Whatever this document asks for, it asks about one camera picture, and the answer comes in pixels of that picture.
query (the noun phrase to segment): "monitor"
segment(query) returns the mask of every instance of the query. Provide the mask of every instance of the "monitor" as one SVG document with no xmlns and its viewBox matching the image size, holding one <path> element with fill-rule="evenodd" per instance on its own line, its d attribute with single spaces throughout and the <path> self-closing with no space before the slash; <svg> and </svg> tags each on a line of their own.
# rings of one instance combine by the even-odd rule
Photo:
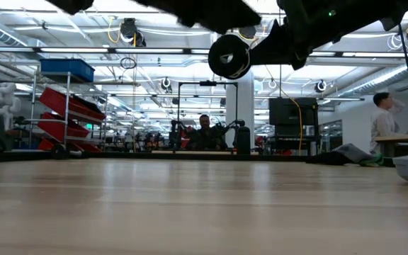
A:
<svg viewBox="0 0 408 255">
<path fill-rule="evenodd" d="M 317 99 L 294 98 L 300 106 L 303 125 L 315 125 L 317 122 Z M 270 125 L 299 125 L 298 107 L 289 98 L 270 98 L 268 100 Z"/>
</svg>

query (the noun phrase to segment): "wooden table surface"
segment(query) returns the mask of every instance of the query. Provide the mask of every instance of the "wooden table surface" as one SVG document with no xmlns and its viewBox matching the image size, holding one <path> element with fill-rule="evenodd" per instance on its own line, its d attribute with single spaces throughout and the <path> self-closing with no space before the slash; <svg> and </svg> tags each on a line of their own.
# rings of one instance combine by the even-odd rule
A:
<svg viewBox="0 0 408 255">
<path fill-rule="evenodd" d="M 395 137 L 377 137 L 376 142 L 408 142 L 408 135 L 404 134 Z"/>
<path fill-rule="evenodd" d="M 2 254 L 405 255 L 408 183 L 303 163 L 1 163 Z"/>
</svg>

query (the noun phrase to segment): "cloth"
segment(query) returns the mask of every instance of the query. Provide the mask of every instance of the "cloth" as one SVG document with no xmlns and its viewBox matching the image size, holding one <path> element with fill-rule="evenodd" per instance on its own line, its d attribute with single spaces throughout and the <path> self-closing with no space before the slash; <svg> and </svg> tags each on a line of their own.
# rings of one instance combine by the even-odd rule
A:
<svg viewBox="0 0 408 255">
<path fill-rule="evenodd" d="M 319 154 L 307 160 L 308 164 L 328 164 L 342 166 L 345 164 L 360 164 L 361 166 L 382 166 L 381 154 L 367 154 L 353 144 L 344 144 L 331 152 Z"/>
<path fill-rule="evenodd" d="M 403 135 L 400 133 L 400 127 L 395 121 L 394 114 L 400 113 L 404 108 L 405 105 L 402 102 L 393 99 L 393 108 L 390 110 L 377 108 L 374 111 L 371 116 L 371 154 L 379 154 L 382 152 L 381 144 L 378 144 L 375 138 Z"/>
</svg>

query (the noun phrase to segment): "white robot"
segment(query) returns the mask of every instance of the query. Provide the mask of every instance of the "white robot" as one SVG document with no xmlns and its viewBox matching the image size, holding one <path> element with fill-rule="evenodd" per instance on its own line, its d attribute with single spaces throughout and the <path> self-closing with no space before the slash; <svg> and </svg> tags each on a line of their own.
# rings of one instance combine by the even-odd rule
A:
<svg viewBox="0 0 408 255">
<path fill-rule="evenodd" d="M 14 83 L 3 83 L 0 86 L 0 115 L 4 119 L 4 129 L 10 130 L 13 125 L 13 114 L 21 109 L 21 102 L 19 98 L 14 95 L 17 89 Z"/>
</svg>

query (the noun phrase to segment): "man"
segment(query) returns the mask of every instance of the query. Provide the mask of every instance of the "man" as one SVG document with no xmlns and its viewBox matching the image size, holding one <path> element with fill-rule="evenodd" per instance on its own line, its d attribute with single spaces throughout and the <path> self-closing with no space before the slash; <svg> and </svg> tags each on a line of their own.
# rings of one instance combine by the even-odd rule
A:
<svg viewBox="0 0 408 255">
<path fill-rule="evenodd" d="M 201 129 L 197 131 L 197 135 L 193 135 L 188 143 L 191 149 L 216 149 L 223 150 L 227 145 L 222 137 L 222 134 L 216 127 L 210 127 L 210 118 L 208 115 L 199 117 Z"/>
<path fill-rule="evenodd" d="M 381 144 L 375 141 L 377 137 L 403 136 L 400 127 L 395 121 L 394 114 L 404 110 L 405 105 L 395 100 L 389 93 L 377 93 L 373 98 L 377 109 L 371 117 L 371 144 L 370 153 L 379 154 L 382 152 Z M 397 145 L 395 147 L 395 157 L 408 155 L 408 146 Z"/>
</svg>

